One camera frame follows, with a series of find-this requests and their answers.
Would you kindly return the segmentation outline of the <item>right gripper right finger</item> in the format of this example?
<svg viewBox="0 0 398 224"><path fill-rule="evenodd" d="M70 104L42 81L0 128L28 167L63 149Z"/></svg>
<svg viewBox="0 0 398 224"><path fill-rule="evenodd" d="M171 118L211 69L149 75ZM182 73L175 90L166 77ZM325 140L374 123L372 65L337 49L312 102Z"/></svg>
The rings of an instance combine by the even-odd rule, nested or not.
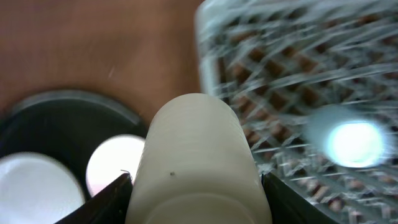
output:
<svg viewBox="0 0 398 224"><path fill-rule="evenodd" d="M338 217L316 207L272 173L262 174L261 182L273 223L337 224Z"/></svg>

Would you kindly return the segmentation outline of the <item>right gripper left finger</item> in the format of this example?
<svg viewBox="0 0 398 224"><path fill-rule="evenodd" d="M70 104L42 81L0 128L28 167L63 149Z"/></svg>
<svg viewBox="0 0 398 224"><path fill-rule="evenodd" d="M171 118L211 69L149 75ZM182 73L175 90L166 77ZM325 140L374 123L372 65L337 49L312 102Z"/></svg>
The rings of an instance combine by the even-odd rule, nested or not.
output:
<svg viewBox="0 0 398 224"><path fill-rule="evenodd" d="M125 172L56 224L124 224L132 190L131 175Z"/></svg>

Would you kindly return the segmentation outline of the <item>pink bowl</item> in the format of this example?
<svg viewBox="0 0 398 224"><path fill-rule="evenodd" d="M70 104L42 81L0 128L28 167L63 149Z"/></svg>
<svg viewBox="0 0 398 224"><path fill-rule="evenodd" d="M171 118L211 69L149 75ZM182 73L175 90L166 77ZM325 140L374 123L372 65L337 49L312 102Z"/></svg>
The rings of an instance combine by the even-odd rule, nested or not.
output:
<svg viewBox="0 0 398 224"><path fill-rule="evenodd" d="M113 136L102 142L86 168L86 186L90 195L94 197L123 173L134 180L144 144L144 138L130 134Z"/></svg>

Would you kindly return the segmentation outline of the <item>grey plate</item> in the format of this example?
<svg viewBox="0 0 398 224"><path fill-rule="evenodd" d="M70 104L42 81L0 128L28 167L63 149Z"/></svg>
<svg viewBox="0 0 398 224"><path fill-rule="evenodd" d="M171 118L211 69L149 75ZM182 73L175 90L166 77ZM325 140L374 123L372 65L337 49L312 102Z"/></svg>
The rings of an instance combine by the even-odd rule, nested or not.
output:
<svg viewBox="0 0 398 224"><path fill-rule="evenodd" d="M1 223L56 223L84 203L79 182L55 159L33 152L1 159Z"/></svg>

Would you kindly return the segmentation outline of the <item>light blue cup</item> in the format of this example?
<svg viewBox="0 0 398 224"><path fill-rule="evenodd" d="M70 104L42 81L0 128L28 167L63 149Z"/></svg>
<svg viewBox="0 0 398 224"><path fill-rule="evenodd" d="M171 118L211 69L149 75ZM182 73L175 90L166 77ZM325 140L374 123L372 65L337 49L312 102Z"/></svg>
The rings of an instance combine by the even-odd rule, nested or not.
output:
<svg viewBox="0 0 398 224"><path fill-rule="evenodd" d="M392 152L386 128L342 105L328 105L312 112L303 134L318 153L343 167L378 166Z"/></svg>

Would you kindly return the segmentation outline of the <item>cream white cup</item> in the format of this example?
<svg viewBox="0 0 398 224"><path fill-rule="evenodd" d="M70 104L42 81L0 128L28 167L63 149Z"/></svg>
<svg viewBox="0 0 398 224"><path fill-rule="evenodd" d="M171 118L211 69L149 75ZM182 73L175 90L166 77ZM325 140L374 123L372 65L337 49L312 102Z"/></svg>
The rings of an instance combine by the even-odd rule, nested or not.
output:
<svg viewBox="0 0 398 224"><path fill-rule="evenodd" d="M152 120L126 223L270 223L272 215L234 111L202 93L178 96Z"/></svg>

